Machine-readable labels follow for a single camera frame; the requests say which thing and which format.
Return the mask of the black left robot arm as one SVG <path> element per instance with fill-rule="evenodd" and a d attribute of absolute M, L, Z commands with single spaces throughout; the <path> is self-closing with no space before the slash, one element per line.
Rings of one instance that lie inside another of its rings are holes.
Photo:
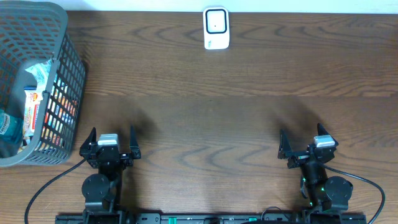
<path fill-rule="evenodd" d="M 96 129 L 80 147 L 79 154 L 98 172 L 85 179 L 81 192 L 85 198 L 84 223 L 135 223 L 134 215 L 120 205 L 123 171 L 141 158 L 136 132 L 130 127 L 128 152 L 121 152 L 117 134 L 96 137 Z"/>

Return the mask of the yellow snack bag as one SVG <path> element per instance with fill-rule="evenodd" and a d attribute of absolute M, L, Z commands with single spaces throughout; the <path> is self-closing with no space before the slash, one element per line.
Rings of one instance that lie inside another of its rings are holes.
<path fill-rule="evenodd" d="M 22 133 L 24 140 L 30 141 L 35 132 L 40 103 L 43 100 L 43 96 L 42 92 L 34 87 L 25 87 L 24 91 L 26 98 Z"/>

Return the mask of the pale green wipes pack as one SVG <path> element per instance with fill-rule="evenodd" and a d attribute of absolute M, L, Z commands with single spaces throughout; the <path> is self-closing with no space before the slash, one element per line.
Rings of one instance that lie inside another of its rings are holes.
<path fill-rule="evenodd" d="M 37 91 L 43 92 L 46 89 L 51 67 L 52 61 L 48 60 L 42 63 L 32 65 L 26 69 L 27 72 L 31 73 L 34 76 L 37 82 Z"/>

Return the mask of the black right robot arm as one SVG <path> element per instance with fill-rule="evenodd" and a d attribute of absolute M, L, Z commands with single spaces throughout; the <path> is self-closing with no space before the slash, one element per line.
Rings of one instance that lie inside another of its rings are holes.
<path fill-rule="evenodd" d="M 310 205 L 304 208 L 300 220 L 304 223 L 342 223 L 342 213 L 348 209 L 353 185 L 340 177 L 329 177 L 325 163 L 335 155 L 336 141 L 321 125 L 318 134 L 304 151 L 294 151 L 284 131 L 280 131 L 280 145 L 277 158 L 287 160 L 289 169 L 300 168 L 300 190 Z"/>

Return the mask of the teal mouthwash bottle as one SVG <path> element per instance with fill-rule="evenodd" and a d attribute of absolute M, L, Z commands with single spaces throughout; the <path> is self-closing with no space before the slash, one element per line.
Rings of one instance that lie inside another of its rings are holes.
<path fill-rule="evenodd" d="M 22 138 L 22 125 L 21 118 L 11 116 L 4 110 L 1 110 L 1 139 L 17 144 Z"/>

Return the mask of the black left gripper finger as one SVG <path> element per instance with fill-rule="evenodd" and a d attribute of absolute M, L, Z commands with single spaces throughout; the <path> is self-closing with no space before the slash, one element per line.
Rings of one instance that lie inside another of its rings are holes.
<path fill-rule="evenodd" d="M 135 132 L 134 126 L 130 126 L 129 148 L 132 152 L 139 151 L 139 145 L 137 143 L 136 132 Z"/>
<path fill-rule="evenodd" d="M 96 128 L 93 127 L 89 136 L 81 145 L 80 149 L 90 149 L 91 145 L 95 143 L 96 143 Z"/>

